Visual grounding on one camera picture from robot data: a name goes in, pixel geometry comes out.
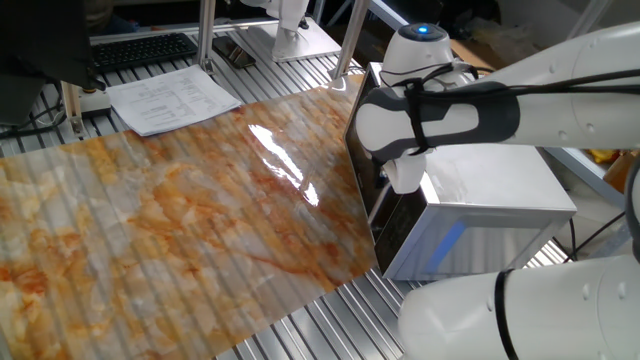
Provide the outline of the white Franka Hand gripper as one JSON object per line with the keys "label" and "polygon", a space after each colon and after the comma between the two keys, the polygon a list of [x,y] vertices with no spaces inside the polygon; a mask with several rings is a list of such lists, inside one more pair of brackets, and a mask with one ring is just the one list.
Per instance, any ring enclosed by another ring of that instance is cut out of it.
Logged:
{"label": "white Franka Hand gripper", "polygon": [[426,155],[405,152],[399,158],[387,161],[382,169],[396,194],[409,194],[420,187],[426,169]]}

